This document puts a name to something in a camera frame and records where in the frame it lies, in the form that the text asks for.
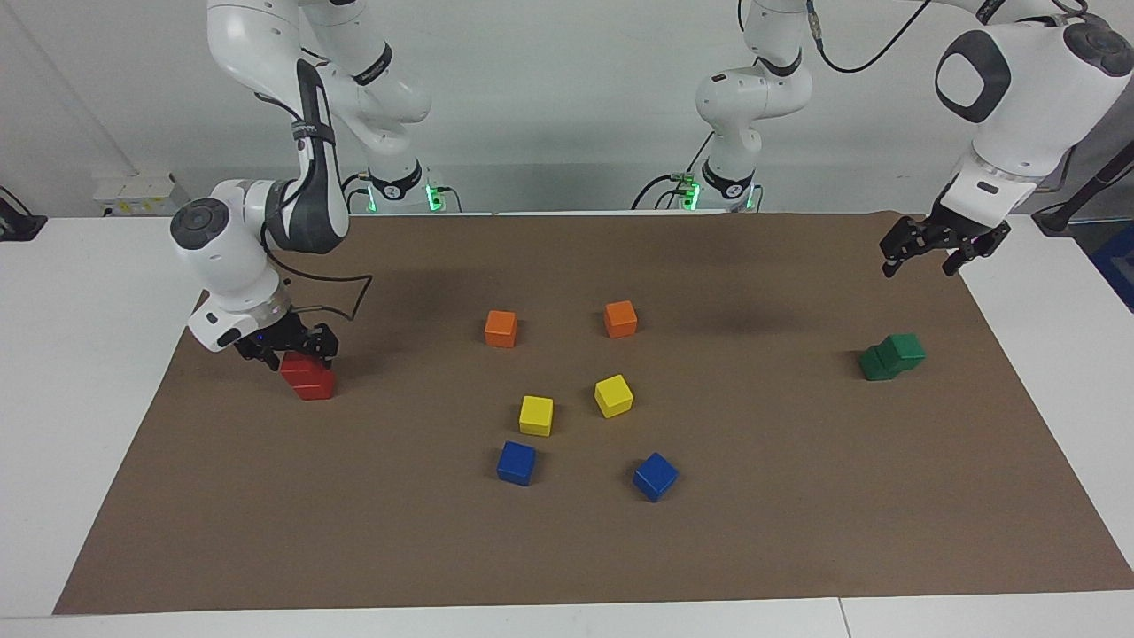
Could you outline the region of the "yellow wooden cube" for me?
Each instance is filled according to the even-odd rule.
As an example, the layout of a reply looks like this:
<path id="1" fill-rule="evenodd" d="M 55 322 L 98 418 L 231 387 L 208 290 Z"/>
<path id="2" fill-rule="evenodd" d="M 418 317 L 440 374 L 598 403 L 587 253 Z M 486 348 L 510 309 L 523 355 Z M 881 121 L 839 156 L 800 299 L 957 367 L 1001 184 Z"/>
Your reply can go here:
<path id="1" fill-rule="evenodd" d="M 618 373 L 610 378 L 598 381 L 593 392 L 598 409 L 606 419 L 629 411 L 634 405 L 634 393 L 628 381 Z"/>
<path id="2" fill-rule="evenodd" d="M 555 423 L 555 400 L 550 397 L 523 395 L 518 429 L 527 436 L 549 437 Z"/>

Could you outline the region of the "blue crate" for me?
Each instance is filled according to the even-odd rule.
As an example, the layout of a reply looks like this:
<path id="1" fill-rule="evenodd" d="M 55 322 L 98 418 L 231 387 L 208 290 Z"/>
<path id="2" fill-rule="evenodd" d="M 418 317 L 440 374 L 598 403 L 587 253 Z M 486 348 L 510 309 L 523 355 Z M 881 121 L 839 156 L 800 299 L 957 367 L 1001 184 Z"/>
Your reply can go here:
<path id="1" fill-rule="evenodd" d="M 1134 314 L 1134 221 L 1107 238 L 1089 257 L 1111 290 Z"/>

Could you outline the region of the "brown table mat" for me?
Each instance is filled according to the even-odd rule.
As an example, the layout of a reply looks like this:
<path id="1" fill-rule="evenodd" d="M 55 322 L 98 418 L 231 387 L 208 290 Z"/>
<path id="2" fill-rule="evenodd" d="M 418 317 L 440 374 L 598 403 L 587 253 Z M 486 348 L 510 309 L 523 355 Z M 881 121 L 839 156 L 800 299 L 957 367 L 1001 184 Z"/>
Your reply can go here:
<path id="1" fill-rule="evenodd" d="M 886 214 L 400 216 L 336 394 L 191 335 L 56 604 L 62 614 L 1134 588 L 960 277 L 882 275 Z M 606 304 L 637 332 L 608 338 Z M 513 311 L 513 348 L 485 343 Z M 868 381 L 897 332 L 926 356 Z M 629 411 L 593 392 L 623 375 Z M 523 395 L 555 400 L 549 437 Z M 498 480 L 507 440 L 528 487 Z M 651 503 L 632 484 L 665 456 Z"/>

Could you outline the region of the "white power strip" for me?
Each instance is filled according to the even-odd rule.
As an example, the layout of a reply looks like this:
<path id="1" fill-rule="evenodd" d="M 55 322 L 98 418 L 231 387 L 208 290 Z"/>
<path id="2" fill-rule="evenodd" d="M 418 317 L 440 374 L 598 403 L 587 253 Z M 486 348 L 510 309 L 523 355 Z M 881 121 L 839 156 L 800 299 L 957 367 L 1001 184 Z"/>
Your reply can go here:
<path id="1" fill-rule="evenodd" d="M 102 215 L 174 215 L 191 202 L 181 182 L 170 173 L 101 179 L 93 202 Z"/>

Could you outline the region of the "black flat device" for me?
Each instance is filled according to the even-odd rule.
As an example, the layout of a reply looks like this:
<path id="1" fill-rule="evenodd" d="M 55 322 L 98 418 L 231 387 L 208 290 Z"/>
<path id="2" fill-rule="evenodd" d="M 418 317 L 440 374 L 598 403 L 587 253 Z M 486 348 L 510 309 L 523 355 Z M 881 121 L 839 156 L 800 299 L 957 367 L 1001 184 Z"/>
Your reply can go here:
<path id="1" fill-rule="evenodd" d="M 28 243 L 43 230 L 49 218 L 33 214 L 25 203 L 0 185 L 0 243 Z"/>

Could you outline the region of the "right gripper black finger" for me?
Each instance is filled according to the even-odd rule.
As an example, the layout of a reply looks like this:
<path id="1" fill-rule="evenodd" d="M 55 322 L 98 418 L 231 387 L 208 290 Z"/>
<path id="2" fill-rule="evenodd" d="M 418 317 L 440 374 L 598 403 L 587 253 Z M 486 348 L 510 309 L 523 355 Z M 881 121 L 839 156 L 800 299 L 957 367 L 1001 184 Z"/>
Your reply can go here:
<path id="1" fill-rule="evenodd" d="M 235 350 L 247 361 L 263 361 L 270 371 L 280 368 L 281 360 L 278 354 L 284 351 L 284 348 L 271 340 L 240 339 L 235 343 Z"/>
<path id="2" fill-rule="evenodd" d="M 299 340 L 301 354 L 319 361 L 333 361 L 338 355 L 339 340 L 327 323 L 318 323 L 303 332 Z"/>

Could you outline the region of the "blue wooden cube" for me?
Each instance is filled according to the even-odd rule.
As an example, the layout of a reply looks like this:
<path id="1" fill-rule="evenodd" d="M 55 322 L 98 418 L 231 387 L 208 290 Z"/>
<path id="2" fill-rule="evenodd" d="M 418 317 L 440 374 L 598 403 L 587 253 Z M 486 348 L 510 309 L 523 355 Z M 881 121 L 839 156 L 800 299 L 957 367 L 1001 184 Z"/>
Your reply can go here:
<path id="1" fill-rule="evenodd" d="M 538 451 L 535 446 L 507 440 L 496 463 L 498 480 L 509 482 L 511 485 L 521 487 L 528 487 L 535 473 L 536 459 Z"/>
<path id="2" fill-rule="evenodd" d="M 655 452 L 637 465 L 632 476 L 632 484 L 641 496 L 651 503 L 657 503 L 663 500 L 665 494 L 672 488 L 679 477 L 680 470 L 665 459 L 663 454 Z"/>

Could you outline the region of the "green wooden cube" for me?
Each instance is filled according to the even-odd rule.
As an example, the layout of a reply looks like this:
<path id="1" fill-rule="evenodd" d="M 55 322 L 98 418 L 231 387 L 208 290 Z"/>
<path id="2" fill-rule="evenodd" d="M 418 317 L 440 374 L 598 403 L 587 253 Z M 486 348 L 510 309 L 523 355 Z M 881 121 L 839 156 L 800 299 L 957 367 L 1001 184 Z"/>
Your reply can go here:
<path id="1" fill-rule="evenodd" d="M 926 352 L 920 343 L 919 335 L 912 332 L 897 332 L 875 344 L 875 355 L 888 373 L 912 371 L 925 360 Z"/>
<path id="2" fill-rule="evenodd" d="M 898 363 L 894 363 L 882 344 L 868 347 L 858 356 L 858 368 L 868 381 L 886 381 L 896 378 L 902 372 Z"/>

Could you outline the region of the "black stand with pole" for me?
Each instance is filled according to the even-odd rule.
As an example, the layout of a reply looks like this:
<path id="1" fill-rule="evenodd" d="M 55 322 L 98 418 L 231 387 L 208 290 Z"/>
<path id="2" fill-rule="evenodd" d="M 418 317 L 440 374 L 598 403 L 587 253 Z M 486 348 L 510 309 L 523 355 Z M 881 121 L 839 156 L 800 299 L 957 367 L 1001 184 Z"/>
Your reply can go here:
<path id="1" fill-rule="evenodd" d="M 1032 221 L 1036 223 L 1038 229 L 1046 233 L 1046 236 L 1065 236 L 1067 226 L 1070 223 L 1070 219 L 1078 213 L 1078 211 L 1086 205 L 1086 203 L 1097 197 L 1101 192 L 1108 190 L 1110 186 L 1118 184 L 1122 179 L 1129 175 L 1129 171 L 1134 171 L 1134 138 L 1114 155 L 1098 171 L 1090 178 L 1085 185 L 1081 187 L 1078 192 L 1075 192 L 1072 197 L 1058 203 L 1058 205 L 1047 206 L 1041 210 L 1036 210 L 1036 213 L 1031 215 Z"/>

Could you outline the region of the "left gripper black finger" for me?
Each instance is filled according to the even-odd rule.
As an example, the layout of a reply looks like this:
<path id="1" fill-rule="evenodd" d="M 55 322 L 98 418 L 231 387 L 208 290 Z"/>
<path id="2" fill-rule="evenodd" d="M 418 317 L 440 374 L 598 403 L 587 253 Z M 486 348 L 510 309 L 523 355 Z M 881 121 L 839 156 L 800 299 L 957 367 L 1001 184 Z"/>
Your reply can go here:
<path id="1" fill-rule="evenodd" d="M 903 215 L 880 239 L 886 278 L 894 278 L 907 260 L 931 250 L 925 241 L 925 226 L 909 215 Z"/>
<path id="2" fill-rule="evenodd" d="M 973 238 L 962 238 L 959 246 L 948 255 L 947 260 L 943 260 L 943 266 L 941 266 L 943 274 L 955 277 L 960 271 L 960 267 L 967 265 L 968 262 L 991 257 L 998 247 L 1000 247 L 1000 244 L 1005 241 L 1008 233 L 1010 233 L 1010 226 L 997 226 L 989 233 Z"/>

